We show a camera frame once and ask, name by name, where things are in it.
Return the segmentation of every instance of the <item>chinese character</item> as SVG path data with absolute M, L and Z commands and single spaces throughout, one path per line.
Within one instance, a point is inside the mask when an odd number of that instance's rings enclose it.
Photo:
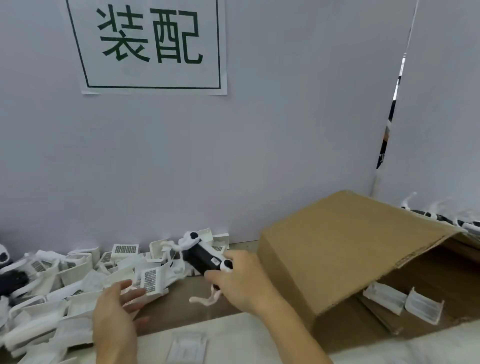
M 154 21 L 154 31 L 155 31 L 155 45 L 156 53 L 158 58 L 158 63 L 162 63 L 163 58 L 171 58 L 177 60 L 177 63 L 181 63 L 180 58 L 180 42 L 179 42 L 179 32 L 178 32 L 178 23 L 170 20 L 171 15 L 177 15 L 176 10 L 167 10 L 167 9 L 150 9 L 150 13 L 158 14 L 159 20 Z M 196 12 L 185 12 L 179 10 L 179 15 L 191 16 L 193 18 L 193 32 L 182 32 L 182 42 L 183 42 L 183 58 L 185 63 L 202 63 L 203 55 L 199 54 L 196 60 L 191 60 L 188 58 L 187 50 L 187 37 L 195 36 L 198 37 L 198 16 Z M 161 46 L 160 43 L 164 43 L 165 40 L 165 27 L 167 28 L 167 37 L 168 40 L 175 44 L 174 47 Z M 162 51 L 174 51 L 175 54 L 165 54 Z
M 125 5 L 126 7 L 126 12 L 117 12 L 117 15 L 118 16 L 121 16 L 121 17 L 126 17 L 128 18 L 128 24 L 122 24 L 121 27 L 124 28 L 124 29 L 139 29 L 139 30 L 143 30 L 143 27 L 141 25 L 133 25 L 133 18 L 143 18 L 144 16 L 142 14 L 135 14 L 135 13 L 132 13 L 131 9 L 130 9 L 130 5 Z M 98 14 L 100 14 L 100 16 L 102 18 L 105 18 L 107 15 L 101 11 L 100 9 L 97 9 L 96 12 Z M 110 15 L 110 20 L 103 23 L 103 24 L 100 24 L 98 26 L 98 28 L 100 30 L 103 30 L 105 29 L 106 27 L 110 26 L 112 27 L 112 31 L 114 32 L 117 32 L 117 23 L 115 21 L 115 14 L 113 12 L 113 6 L 111 4 L 108 5 L 108 12 L 109 12 L 109 15 Z M 121 37 L 119 36 L 101 36 L 100 37 L 100 40 L 102 41 L 114 41 L 114 42 L 117 42 L 116 45 L 114 45 L 112 48 L 106 50 L 105 52 L 102 52 L 103 54 L 105 54 L 106 56 L 112 54 L 113 52 L 116 53 L 116 58 L 118 61 L 121 61 L 122 59 L 128 57 L 128 54 L 125 52 L 125 53 L 121 53 L 120 52 L 120 48 L 121 46 L 125 46 L 131 54 L 133 54 L 136 58 L 142 60 L 142 61 L 145 61 L 145 62 L 149 62 L 150 61 L 150 58 L 149 57 L 145 57 L 145 56 L 142 56 L 140 54 L 140 52 L 142 50 L 145 49 L 145 47 L 143 45 L 139 45 L 137 49 L 133 49 L 129 43 L 148 43 L 148 39 L 141 39 L 141 38 L 128 38 L 126 35 L 125 35 L 125 32 L 123 30 L 120 30 L 119 31 Z

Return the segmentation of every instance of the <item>wall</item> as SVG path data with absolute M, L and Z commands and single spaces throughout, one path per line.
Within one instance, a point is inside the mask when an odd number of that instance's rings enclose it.
M 14 253 L 234 241 L 368 193 L 414 0 L 227 0 L 228 96 L 82 96 L 54 0 L 0 12 L 0 239 Z
M 480 210 L 480 3 L 421 0 L 378 197 Z

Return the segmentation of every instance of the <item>cardboard box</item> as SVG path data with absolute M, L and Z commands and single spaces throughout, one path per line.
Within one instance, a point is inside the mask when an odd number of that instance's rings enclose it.
M 480 318 L 478 243 L 463 232 L 341 191 L 265 229 L 258 255 L 305 326 L 333 352 Z M 442 243 L 451 250 L 438 247 Z M 362 297 L 375 280 L 445 300 L 439 325 L 405 310 L 396 316 Z

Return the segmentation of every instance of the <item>black border line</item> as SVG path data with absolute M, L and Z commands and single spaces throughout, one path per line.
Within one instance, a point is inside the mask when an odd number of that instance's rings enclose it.
M 155 87 L 155 86 L 93 86 L 88 83 L 87 72 L 84 65 L 84 60 L 82 58 L 82 53 L 80 51 L 80 45 L 78 43 L 77 33 L 75 31 L 75 25 L 73 24 L 72 12 L 70 11 L 70 4 L 68 0 L 67 10 L 70 17 L 70 22 L 72 24 L 73 36 L 75 37 L 75 43 L 77 44 L 78 55 L 80 57 L 80 62 L 82 64 L 82 69 L 85 76 L 85 82 L 89 88 L 137 88 L 137 89 L 183 89 L 183 90 L 220 90 L 222 88 L 221 83 L 221 70 L 220 70 L 220 36 L 219 36 L 219 26 L 218 26 L 218 0 L 215 0 L 216 4 L 216 44 L 217 44 L 217 54 L 218 54 L 218 87 Z

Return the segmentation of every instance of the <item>paper sign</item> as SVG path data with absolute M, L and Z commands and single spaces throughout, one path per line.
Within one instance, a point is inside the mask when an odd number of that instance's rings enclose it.
M 224 0 L 58 0 L 84 94 L 227 94 Z

